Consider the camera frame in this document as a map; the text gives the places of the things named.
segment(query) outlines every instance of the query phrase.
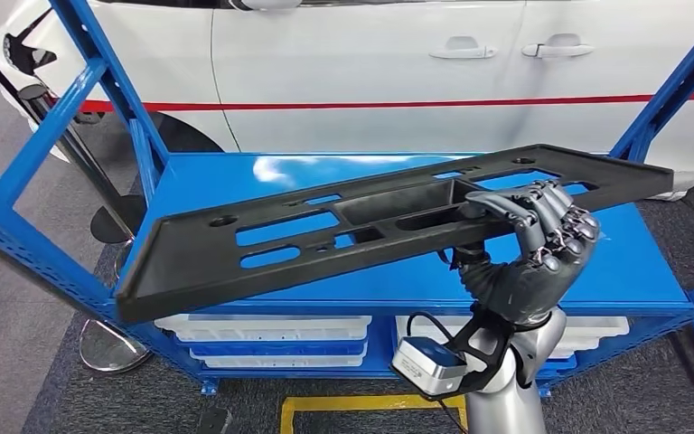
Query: cable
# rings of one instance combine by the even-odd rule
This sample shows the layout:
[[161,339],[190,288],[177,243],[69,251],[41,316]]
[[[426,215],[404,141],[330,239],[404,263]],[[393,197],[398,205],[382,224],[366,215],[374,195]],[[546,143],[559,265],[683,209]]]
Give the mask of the cable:
[[435,327],[437,327],[437,329],[440,330],[441,333],[443,333],[443,335],[446,339],[448,339],[448,341],[454,340],[453,335],[451,335],[451,333],[442,324],[440,324],[440,321],[438,321],[437,318],[431,316],[427,312],[414,312],[408,317],[408,321],[406,322],[406,336],[411,336],[411,323],[417,316],[423,316],[424,318],[432,322],[432,324],[435,325]]
[[469,434],[469,431],[464,427],[464,425],[462,425],[462,422],[460,422],[459,419],[454,417],[454,413],[451,412],[448,406],[445,405],[442,400],[438,402],[440,403],[440,407],[443,408],[443,411],[445,411],[445,414],[447,414],[448,417],[451,418],[451,420],[456,424],[456,427],[462,431],[462,434]]

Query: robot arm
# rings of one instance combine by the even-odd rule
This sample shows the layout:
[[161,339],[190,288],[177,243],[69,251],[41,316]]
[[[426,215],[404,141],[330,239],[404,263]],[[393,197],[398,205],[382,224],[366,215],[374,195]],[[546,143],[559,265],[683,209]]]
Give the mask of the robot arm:
[[[472,192],[466,200],[465,216],[487,213],[514,226],[520,256],[493,264],[482,242],[455,248],[451,268],[476,299],[473,318],[446,344],[402,339],[392,369],[427,399],[466,394],[468,414],[488,419],[477,419],[476,430],[470,423],[470,432],[544,432],[535,375],[565,329],[557,304],[589,261],[599,222],[554,182]],[[505,405],[524,414],[500,418]]]

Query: rectangular slot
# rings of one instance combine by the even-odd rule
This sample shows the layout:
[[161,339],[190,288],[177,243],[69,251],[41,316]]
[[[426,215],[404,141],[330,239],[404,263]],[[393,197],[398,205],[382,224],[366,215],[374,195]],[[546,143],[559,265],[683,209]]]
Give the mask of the rectangular slot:
[[338,201],[342,199],[342,197],[339,194],[329,194],[327,196],[321,196],[321,197],[314,197],[312,199],[307,199],[305,202],[310,205],[317,205],[319,203],[327,203],[327,202],[333,202],[333,201]]
[[445,172],[444,174],[434,175],[434,177],[437,179],[446,179],[446,178],[453,178],[453,177],[459,176],[459,175],[463,175],[463,173],[461,173],[459,171]]
[[334,239],[333,246],[336,249],[341,249],[344,247],[350,247],[354,244],[381,240],[382,238],[384,238],[384,235],[382,235],[381,232],[375,228],[361,228],[355,231],[349,231],[337,235]]
[[477,188],[473,185],[451,179],[446,182],[372,194],[344,201],[335,206],[350,223],[365,224],[423,212],[451,203],[461,203],[467,193],[475,190]]
[[581,194],[581,193],[586,193],[588,191],[597,189],[596,186],[591,185],[590,183],[563,184],[563,188],[565,188],[565,191],[568,194]]
[[332,228],[337,224],[339,219],[332,212],[321,210],[283,221],[266,223],[263,226],[240,228],[235,233],[235,240],[239,246],[250,246],[300,233]]
[[440,226],[441,224],[459,222],[464,216],[458,210],[459,208],[455,206],[447,210],[406,217],[398,220],[396,226],[398,226],[398,229],[401,231],[418,231],[420,229]]
[[548,179],[557,179],[557,177],[548,172],[529,170],[526,172],[517,172],[513,175],[499,176],[498,178],[483,179],[480,181],[472,179],[471,181],[488,190],[501,190],[504,188],[522,187],[533,181],[546,181]]
[[268,250],[244,256],[240,260],[240,266],[244,269],[255,269],[256,267],[264,267],[266,265],[291,260],[297,256],[299,256],[299,249],[297,247],[286,246],[281,249]]
[[333,237],[333,246],[336,249],[342,249],[345,247],[354,246],[355,241],[352,240],[352,236],[349,233],[343,233]]

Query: blue metal shelf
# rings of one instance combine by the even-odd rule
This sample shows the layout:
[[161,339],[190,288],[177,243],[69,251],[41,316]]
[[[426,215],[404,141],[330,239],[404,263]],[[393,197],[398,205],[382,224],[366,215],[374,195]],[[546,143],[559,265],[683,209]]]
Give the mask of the blue metal shelf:
[[[0,251],[4,255],[35,273],[35,277],[74,306],[84,308],[160,354],[200,382],[206,392],[216,392],[218,378],[240,376],[392,377],[388,365],[396,337],[391,316],[420,308],[435,314],[468,312],[471,300],[460,288],[455,273],[447,272],[437,257],[425,256],[202,310],[234,314],[375,314],[377,318],[370,325],[368,353],[363,365],[356,368],[210,370],[153,324],[122,324],[116,315],[111,290],[12,209],[95,83],[101,84],[132,136],[149,204],[140,235],[146,233],[154,219],[166,214],[428,165],[462,154],[170,155],[87,1],[50,1],[87,67],[0,178]],[[611,155],[643,161],[653,137],[693,91],[694,48],[622,136]],[[165,167],[162,173],[155,170],[153,151]],[[523,183],[519,177],[497,182]],[[637,321],[628,335],[604,339],[595,350],[577,353],[576,367],[555,364],[552,374],[540,382],[542,388],[694,321],[694,290],[687,296],[683,293],[633,205],[602,211],[597,217],[603,224],[605,239],[561,304],[570,315],[645,318]],[[137,238],[135,250],[144,238]],[[488,247],[496,259],[511,260],[517,253],[510,238],[491,241]],[[636,266],[621,267],[622,263]]]

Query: car door handle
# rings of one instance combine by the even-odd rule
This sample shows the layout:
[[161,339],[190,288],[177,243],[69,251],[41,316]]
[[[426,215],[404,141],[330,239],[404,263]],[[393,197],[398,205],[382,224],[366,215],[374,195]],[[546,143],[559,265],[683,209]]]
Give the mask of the car door handle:
[[472,36],[452,36],[445,47],[429,53],[437,59],[490,59],[499,51],[490,45],[480,46]]
[[522,47],[522,54],[538,59],[554,59],[558,57],[577,57],[593,52],[595,47],[580,43],[570,47],[553,47],[545,43],[532,43]]
[[546,42],[530,43],[522,47],[522,55],[538,59],[558,57],[577,57],[589,54],[595,47],[581,43],[581,36],[576,33],[556,33]]

